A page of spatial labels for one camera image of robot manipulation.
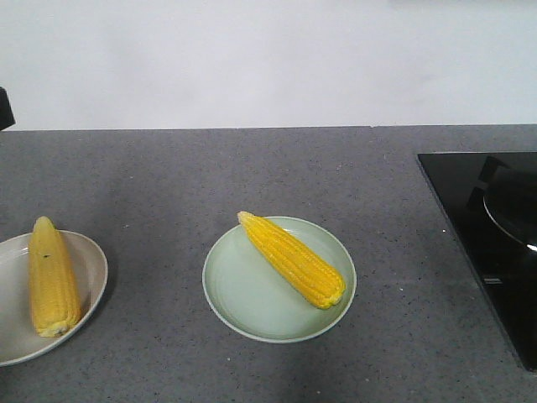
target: white plate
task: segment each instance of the white plate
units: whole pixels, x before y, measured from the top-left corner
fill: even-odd
[[[34,359],[62,344],[95,311],[107,277],[107,259],[88,237],[61,231],[73,261],[81,296],[82,319],[59,338],[42,338],[35,332],[29,312],[28,241],[26,233],[0,243],[0,367]]]

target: corn on the cob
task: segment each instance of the corn on the cob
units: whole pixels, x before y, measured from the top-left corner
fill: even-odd
[[[69,251],[47,217],[34,225],[29,245],[29,296],[32,323],[44,338],[68,332],[81,318],[81,303]]]
[[[253,245],[309,303],[327,309],[339,302],[345,280],[336,268],[267,218],[237,216]]]

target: kitchen counter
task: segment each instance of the kitchen counter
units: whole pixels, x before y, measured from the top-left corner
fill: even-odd
[[[48,215],[110,269],[66,343],[0,368],[0,401],[534,401],[417,162],[537,148],[537,126],[0,133],[0,241]],[[310,341],[235,333],[201,285],[236,213],[315,222],[357,269],[348,313]]]

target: white wall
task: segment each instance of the white wall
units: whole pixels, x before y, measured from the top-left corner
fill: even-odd
[[[537,122],[537,2],[0,0],[12,129]]]

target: plate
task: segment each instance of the plate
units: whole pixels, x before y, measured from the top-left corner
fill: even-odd
[[[88,237],[61,231],[70,252],[82,319],[59,338],[37,335],[30,317],[28,289],[28,241],[26,233],[0,243],[0,367],[18,364],[49,352],[70,338],[95,311],[107,277],[107,259]]]
[[[209,251],[202,283],[216,315],[231,329],[266,343],[296,343],[326,332],[345,315],[356,292],[352,258],[331,233],[294,217],[267,217],[336,267],[347,288],[330,309],[312,306],[250,243],[242,226],[222,235]]]

